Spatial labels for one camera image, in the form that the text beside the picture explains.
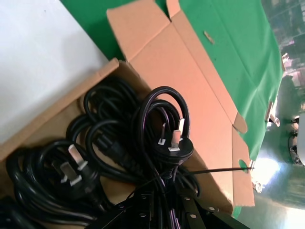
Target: cardboard box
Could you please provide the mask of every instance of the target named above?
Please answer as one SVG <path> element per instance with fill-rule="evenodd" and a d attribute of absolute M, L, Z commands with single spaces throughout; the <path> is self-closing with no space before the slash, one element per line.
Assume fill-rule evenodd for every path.
<path fill-rule="evenodd" d="M 138 0 L 107 15 L 127 62 L 111 60 L 92 77 L 0 147 L 0 160 L 19 146 L 33 146 L 65 136 L 68 124 L 81 113 L 78 99 L 100 80 L 116 75 L 143 98 L 151 88 L 167 85 L 179 91 L 191 117 L 190 139 L 195 152 L 186 163 L 190 170 L 239 167 L 249 164 L 248 148 L 238 131 L 247 130 L 217 71 L 193 31 L 177 0 L 168 0 L 168 19 L 152 0 Z M 166 95 L 165 99 L 173 100 Z M 253 206 L 251 176 L 243 171 L 197 176 L 203 199 L 232 213 L 234 206 Z M 0 197 L 12 195 L 12 183 L 0 166 Z M 131 185 L 109 179 L 103 182 L 111 201 L 123 201 Z M 53 226 L 52 228 L 76 228 Z"/>

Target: white surface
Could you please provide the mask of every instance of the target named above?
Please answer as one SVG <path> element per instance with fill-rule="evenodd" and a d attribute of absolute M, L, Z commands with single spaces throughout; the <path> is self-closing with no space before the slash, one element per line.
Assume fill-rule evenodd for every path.
<path fill-rule="evenodd" d="M 302 164 L 305 165 L 305 113 L 300 114 L 296 149 Z"/>
<path fill-rule="evenodd" d="M 58 0 L 0 0 L 0 144 L 107 59 Z"/>

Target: cable bundle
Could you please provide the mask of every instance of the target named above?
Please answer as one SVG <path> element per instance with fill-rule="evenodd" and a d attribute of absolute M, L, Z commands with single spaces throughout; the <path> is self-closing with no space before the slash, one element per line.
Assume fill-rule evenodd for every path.
<path fill-rule="evenodd" d="M 188 139 L 189 114 L 177 91 L 156 88 L 140 102 L 125 81 L 107 77 L 86 93 L 85 114 L 70 123 L 66 139 L 21 148 L 8 157 L 7 172 L 22 209 L 41 221 L 87 226 L 113 207 L 103 191 L 100 176 L 136 185 L 154 179 L 155 189 L 162 196 L 166 224 L 174 228 L 174 213 L 165 195 L 167 188 L 175 179 L 198 195 L 200 187 L 193 175 L 182 176 L 187 170 L 181 163 L 172 160 L 166 164 L 162 155 L 156 153 L 162 133 L 177 130 L 181 120 L 171 103 L 156 99 L 163 93 L 170 94 L 180 105 L 184 118 L 181 138 Z M 164 123 L 159 128 L 153 126 L 153 113 Z M 80 133 L 85 135 L 84 147 L 77 143 Z M 124 170 L 101 160 L 93 145 Z"/>

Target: green tablecloth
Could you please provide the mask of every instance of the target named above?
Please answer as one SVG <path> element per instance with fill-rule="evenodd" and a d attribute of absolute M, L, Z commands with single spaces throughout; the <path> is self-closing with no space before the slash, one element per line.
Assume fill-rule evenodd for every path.
<path fill-rule="evenodd" d="M 108 59 L 123 55 L 106 10 L 131 0 L 62 0 Z M 166 12 L 165 0 L 157 0 Z M 213 61 L 248 132 L 242 137 L 256 159 L 262 144 L 268 102 L 282 79 L 281 55 L 260 0 L 180 0 L 180 5 Z M 212 45 L 203 32 L 214 39 Z"/>

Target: plug prong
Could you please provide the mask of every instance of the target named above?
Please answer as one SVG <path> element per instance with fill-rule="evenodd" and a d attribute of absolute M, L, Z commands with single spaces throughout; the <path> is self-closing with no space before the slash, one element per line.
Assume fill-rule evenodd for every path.
<path fill-rule="evenodd" d="M 161 139 L 164 139 L 164 135 L 165 135 L 165 123 L 163 123 L 162 125 Z"/>
<path fill-rule="evenodd" d="M 69 146 L 68 151 L 73 157 L 74 161 L 78 164 L 78 170 L 82 170 L 88 164 L 88 162 L 82 158 L 75 145 Z"/>
<path fill-rule="evenodd" d="M 165 139 L 164 139 L 165 125 L 166 125 L 166 123 L 163 123 L 163 125 L 162 125 L 161 137 L 160 137 L 159 142 L 158 142 L 159 145 L 164 145 L 164 143 L 165 143 Z"/>
<path fill-rule="evenodd" d="M 61 183 L 67 182 L 68 177 L 62 172 L 60 164 L 57 161 L 53 161 L 51 165 L 54 167 L 54 169 L 60 176 L 63 176 L 63 178 L 61 179 Z"/>
<path fill-rule="evenodd" d="M 81 181 L 81 175 L 78 176 L 68 162 L 65 162 L 61 165 L 61 171 L 68 177 L 71 186 Z"/>
<path fill-rule="evenodd" d="M 179 150 L 180 136 L 181 136 L 180 130 L 173 131 L 171 151 Z"/>
<path fill-rule="evenodd" d="M 183 133 L 184 121 L 185 121 L 185 119 L 181 118 L 178 122 L 178 130 L 180 130 L 180 137 Z"/>

